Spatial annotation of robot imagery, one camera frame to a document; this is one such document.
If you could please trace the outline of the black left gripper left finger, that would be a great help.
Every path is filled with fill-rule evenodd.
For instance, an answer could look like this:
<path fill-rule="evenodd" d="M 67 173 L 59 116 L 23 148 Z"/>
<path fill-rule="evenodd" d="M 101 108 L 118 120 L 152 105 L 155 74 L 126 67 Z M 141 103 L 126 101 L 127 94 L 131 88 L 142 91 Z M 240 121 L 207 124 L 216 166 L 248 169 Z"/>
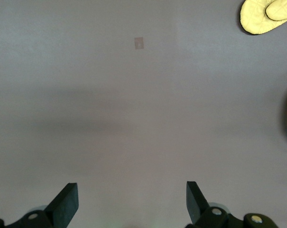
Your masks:
<path fill-rule="evenodd" d="M 0 228 L 66 228 L 79 208 L 77 183 L 68 183 L 43 210 L 25 214 L 16 222 Z"/>

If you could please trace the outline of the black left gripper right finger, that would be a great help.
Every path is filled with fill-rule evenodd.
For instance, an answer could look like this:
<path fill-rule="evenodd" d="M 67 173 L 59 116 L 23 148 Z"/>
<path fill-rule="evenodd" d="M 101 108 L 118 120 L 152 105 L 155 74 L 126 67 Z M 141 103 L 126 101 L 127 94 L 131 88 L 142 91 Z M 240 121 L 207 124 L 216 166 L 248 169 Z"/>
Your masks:
<path fill-rule="evenodd" d="M 240 220 L 220 206 L 210 206 L 195 181 L 186 183 L 186 207 L 192 222 L 188 228 L 278 228 L 263 214 L 249 213 Z"/>

